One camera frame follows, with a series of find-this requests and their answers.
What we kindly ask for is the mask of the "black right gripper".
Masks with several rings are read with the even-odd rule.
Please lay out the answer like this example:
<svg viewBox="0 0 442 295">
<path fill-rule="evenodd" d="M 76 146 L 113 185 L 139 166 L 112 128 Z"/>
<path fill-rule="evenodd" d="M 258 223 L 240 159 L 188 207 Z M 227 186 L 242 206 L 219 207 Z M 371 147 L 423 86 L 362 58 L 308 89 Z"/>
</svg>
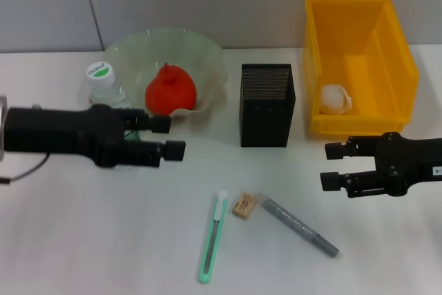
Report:
<svg viewBox="0 0 442 295">
<path fill-rule="evenodd" d="M 323 191 L 345 189 L 348 198 L 382 194 L 399 197 L 414 184 L 441 181 L 440 138 L 411 140 L 393 132 L 381 138 L 349 137 L 345 143 L 327 143 L 325 153 L 328 160 L 375 158 L 376 171 L 320 174 Z"/>
</svg>

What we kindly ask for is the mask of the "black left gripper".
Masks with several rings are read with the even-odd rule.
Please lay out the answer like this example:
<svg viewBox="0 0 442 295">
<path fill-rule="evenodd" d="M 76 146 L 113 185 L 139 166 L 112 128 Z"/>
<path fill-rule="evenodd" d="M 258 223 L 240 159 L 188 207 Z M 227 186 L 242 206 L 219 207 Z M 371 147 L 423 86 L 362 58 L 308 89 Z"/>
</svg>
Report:
<svg viewBox="0 0 442 295">
<path fill-rule="evenodd" d="M 124 140 L 125 129 L 169 133 L 171 117 L 142 109 L 94 105 L 83 111 L 10 108 L 5 120 L 5 151 L 81 155 L 98 167 L 159 167 L 161 159 L 181 162 L 186 142 Z"/>
</svg>

